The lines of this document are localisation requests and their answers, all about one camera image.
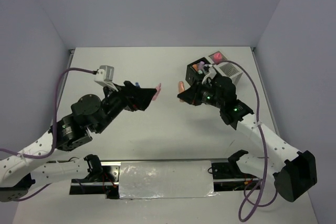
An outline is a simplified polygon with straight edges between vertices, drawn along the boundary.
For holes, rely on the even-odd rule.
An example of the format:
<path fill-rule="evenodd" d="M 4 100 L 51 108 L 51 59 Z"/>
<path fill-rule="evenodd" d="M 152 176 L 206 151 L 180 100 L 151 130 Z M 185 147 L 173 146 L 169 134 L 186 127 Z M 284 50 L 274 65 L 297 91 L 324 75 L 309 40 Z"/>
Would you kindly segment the orange translucent highlighter pen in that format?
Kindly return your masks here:
<path fill-rule="evenodd" d="M 178 91 L 179 94 L 185 91 L 185 87 L 184 87 L 184 82 L 183 82 L 183 81 L 180 81 L 180 82 L 178 83 L 178 90 L 179 90 L 179 91 Z"/>

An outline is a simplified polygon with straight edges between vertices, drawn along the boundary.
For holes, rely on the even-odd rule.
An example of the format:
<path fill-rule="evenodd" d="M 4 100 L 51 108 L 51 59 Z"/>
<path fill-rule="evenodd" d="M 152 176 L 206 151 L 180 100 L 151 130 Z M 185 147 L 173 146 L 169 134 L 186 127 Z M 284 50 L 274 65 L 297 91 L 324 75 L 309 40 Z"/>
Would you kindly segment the purple highlighter pen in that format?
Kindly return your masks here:
<path fill-rule="evenodd" d="M 203 69 L 203 68 L 204 68 L 204 65 L 205 65 L 205 62 L 201 61 L 201 62 L 198 64 L 198 68 L 199 68 L 199 69 Z"/>

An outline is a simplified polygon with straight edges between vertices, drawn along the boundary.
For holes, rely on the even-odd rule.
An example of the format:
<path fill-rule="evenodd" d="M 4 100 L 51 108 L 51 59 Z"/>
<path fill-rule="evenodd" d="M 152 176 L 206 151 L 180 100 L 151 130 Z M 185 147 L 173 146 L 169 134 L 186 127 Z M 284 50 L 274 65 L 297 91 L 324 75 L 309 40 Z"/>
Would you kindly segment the pink highlighter pen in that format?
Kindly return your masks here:
<path fill-rule="evenodd" d="M 160 94 L 160 92 L 161 92 L 161 83 L 159 83 L 159 84 L 155 87 L 155 89 L 156 89 L 156 93 L 155 93 L 155 95 L 153 96 L 152 101 L 155 101 L 155 100 L 158 98 L 158 96 L 159 96 L 159 94 Z"/>

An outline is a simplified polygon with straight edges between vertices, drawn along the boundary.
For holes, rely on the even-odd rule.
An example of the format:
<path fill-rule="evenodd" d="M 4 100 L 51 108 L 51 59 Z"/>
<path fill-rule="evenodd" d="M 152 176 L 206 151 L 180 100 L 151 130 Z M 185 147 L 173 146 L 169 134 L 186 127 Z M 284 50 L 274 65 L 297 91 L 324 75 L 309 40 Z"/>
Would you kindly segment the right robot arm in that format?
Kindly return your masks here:
<path fill-rule="evenodd" d="M 230 156 L 228 171 L 233 177 L 244 173 L 259 177 L 267 174 L 276 192 L 288 202 L 294 202 L 317 183 L 315 156 L 289 145 L 257 120 L 253 110 L 237 99 L 236 87 L 230 78 L 195 81 L 177 97 L 193 106 L 207 104 L 219 108 L 226 125 L 244 134 L 263 151 L 264 158 L 244 150 Z"/>

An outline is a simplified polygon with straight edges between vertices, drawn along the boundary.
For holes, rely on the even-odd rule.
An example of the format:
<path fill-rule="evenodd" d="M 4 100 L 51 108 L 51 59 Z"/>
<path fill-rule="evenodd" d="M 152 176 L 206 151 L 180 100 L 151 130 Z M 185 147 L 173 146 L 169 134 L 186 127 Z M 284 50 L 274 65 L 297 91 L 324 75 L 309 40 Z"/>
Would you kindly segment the orange frosted marker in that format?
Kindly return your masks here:
<path fill-rule="evenodd" d="M 198 66 L 196 64 L 193 64 L 192 67 L 195 69 L 195 71 L 198 71 Z"/>

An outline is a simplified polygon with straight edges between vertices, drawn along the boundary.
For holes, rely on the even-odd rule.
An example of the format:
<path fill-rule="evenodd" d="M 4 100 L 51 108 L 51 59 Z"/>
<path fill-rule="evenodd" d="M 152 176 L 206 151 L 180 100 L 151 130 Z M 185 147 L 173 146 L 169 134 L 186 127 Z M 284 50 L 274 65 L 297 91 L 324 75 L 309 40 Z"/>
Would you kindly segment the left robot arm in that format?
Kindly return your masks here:
<path fill-rule="evenodd" d="M 1 202 L 23 201 L 32 190 L 68 179 L 95 182 L 104 176 L 97 155 L 57 162 L 56 158 L 92 141 L 90 133 L 102 133 L 124 110 L 145 111 L 161 87 L 141 88 L 125 81 L 98 81 L 104 98 L 84 95 L 74 103 L 71 113 L 53 125 L 42 137 L 16 154 L 1 160 Z"/>

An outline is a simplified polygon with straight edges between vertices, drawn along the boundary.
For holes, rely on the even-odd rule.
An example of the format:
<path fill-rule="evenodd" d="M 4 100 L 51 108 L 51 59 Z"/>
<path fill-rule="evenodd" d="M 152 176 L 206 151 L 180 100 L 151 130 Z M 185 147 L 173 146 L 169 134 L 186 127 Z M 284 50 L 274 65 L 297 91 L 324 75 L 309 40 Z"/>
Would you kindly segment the pink capped colourful tube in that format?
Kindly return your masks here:
<path fill-rule="evenodd" d="M 216 52 L 213 54 L 212 60 L 215 64 L 219 64 L 223 61 L 223 55 L 220 52 Z"/>

